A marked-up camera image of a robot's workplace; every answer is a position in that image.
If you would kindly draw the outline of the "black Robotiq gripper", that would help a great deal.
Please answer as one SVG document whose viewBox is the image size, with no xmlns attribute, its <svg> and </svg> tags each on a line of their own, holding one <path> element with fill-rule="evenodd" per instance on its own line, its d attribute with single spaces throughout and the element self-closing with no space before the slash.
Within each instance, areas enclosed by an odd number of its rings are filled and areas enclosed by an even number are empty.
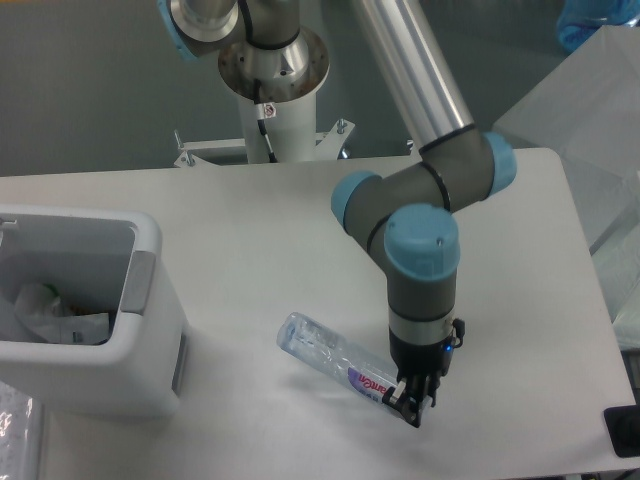
<svg viewBox="0 0 640 480">
<path fill-rule="evenodd" d="M 464 344 L 465 322 L 443 317 L 415 322 L 393 317 L 389 323 L 391 357 L 398 368 L 399 383 L 389 387 L 382 404 L 414 428 L 422 422 L 422 411 L 436 404 L 440 380 L 449 372 L 454 351 Z M 409 389 L 424 385 L 422 401 Z"/>
</svg>

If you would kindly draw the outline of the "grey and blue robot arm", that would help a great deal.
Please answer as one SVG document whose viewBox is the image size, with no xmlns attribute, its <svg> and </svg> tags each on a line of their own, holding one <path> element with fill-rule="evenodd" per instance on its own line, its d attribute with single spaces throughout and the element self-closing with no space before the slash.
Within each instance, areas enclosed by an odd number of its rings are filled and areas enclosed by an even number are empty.
<svg viewBox="0 0 640 480">
<path fill-rule="evenodd" d="M 464 339 L 454 314 L 454 214 L 506 189 L 517 162 L 503 137 L 476 128 L 418 2 L 356 1 L 352 8 L 419 160 L 387 177 L 347 175 L 331 209 L 386 277 L 397 375 L 382 402 L 419 426 Z M 217 54 L 223 81 L 246 109 L 250 162 L 313 156 L 315 113 L 295 117 L 285 106 L 315 94 L 329 61 L 322 41 L 301 24 L 298 2 L 161 1 L 158 10 L 184 58 Z"/>
</svg>

